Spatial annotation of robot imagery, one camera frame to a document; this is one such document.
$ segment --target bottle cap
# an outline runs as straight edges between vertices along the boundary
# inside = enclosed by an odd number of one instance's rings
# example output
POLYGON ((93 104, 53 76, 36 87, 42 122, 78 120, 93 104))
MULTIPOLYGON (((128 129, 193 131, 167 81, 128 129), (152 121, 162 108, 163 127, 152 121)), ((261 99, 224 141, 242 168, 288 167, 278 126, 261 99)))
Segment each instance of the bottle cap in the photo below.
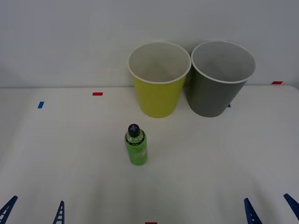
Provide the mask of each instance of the bottle cap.
POLYGON ((131 124, 128 128, 129 135, 133 138, 137 137, 140 135, 140 129, 137 124, 131 124))

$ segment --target plastic bottle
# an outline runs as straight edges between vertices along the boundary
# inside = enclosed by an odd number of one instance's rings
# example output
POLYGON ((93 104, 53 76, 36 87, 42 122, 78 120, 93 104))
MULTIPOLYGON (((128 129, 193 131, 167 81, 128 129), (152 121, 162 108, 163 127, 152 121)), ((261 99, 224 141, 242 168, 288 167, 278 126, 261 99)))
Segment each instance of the plastic bottle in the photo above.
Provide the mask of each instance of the plastic bottle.
POLYGON ((131 163, 140 166, 148 159, 146 135, 137 124, 131 124, 125 136, 125 143, 131 163))

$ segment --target tape marker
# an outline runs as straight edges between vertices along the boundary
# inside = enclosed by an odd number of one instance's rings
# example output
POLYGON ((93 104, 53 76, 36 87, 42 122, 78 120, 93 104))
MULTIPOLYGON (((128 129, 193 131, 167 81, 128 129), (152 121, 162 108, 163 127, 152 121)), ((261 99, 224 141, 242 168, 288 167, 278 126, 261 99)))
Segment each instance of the tape marker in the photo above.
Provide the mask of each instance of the tape marker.
POLYGON ((273 83, 271 83, 272 85, 280 85, 282 84, 282 81, 274 81, 273 83))
POLYGON ((42 109, 44 103, 45 102, 43 102, 43 101, 39 102, 38 109, 42 109))
POLYGON ((103 96, 103 93, 102 92, 94 92, 93 96, 103 96))

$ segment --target red tape marker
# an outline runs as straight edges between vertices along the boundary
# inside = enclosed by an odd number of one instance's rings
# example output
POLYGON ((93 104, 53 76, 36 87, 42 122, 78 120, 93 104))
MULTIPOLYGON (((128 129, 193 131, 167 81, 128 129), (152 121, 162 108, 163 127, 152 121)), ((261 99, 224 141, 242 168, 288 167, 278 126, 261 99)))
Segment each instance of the red tape marker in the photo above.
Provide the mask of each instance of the red tape marker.
POLYGON ((94 92, 93 96, 103 96, 103 93, 102 92, 94 92))
POLYGON ((282 84, 282 82, 281 81, 274 81, 273 83, 271 83, 272 85, 280 85, 280 84, 282 84))

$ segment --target white table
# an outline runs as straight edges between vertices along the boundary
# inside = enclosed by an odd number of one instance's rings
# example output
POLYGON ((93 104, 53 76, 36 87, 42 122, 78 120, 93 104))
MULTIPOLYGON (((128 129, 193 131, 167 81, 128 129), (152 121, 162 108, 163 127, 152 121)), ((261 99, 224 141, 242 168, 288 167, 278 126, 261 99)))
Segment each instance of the white table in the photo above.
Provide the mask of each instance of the white table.
POLYGON ((264 224, 299 223, 283 198, 299 201, 298 116, 290 86, 245 86, 216 118, 182 95, 164 119, 133 88, 1 89, 0 207, 19 197, 7 224, 51 224, 61 200, 66 224, 246 224, 248 197, 264 224), (148 137, 140 167, 131 123, 148 137))

